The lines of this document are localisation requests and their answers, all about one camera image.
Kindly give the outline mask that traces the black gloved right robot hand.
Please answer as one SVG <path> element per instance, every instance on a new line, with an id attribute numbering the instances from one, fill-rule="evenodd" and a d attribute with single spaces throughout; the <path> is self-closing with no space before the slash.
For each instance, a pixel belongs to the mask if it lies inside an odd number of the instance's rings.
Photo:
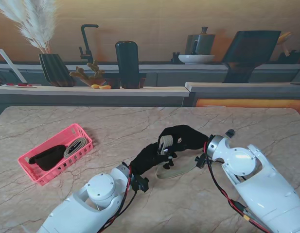
<path id="1" fill-rule="evenodd" d="M 161 137 L 166 135 L 173 137 L 173 144 L 170 147 L 172 152 L 201 149 L 209 139 L 205 134 L 188 125 L 177 125 L 165 128 L 159 135 L 158 143 L 160 143 Z"/>

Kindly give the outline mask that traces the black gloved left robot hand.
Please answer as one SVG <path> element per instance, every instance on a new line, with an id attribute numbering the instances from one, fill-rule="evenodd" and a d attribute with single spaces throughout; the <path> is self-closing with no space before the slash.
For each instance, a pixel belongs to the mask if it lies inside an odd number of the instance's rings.
<path id="1" fill-rule="evenodd" d="M 132 168 L 132 173 L 134 175 L 142 175 L 152 167 L 161 163 L 163 163 L 164 169 L 170 169 L 170 167 L 174 166 L 172 159 L 169 159 L 169 155 L 158 154 L 158 149 L 158 142 L 149 144 L 143 148 L 129 165 Z"/>

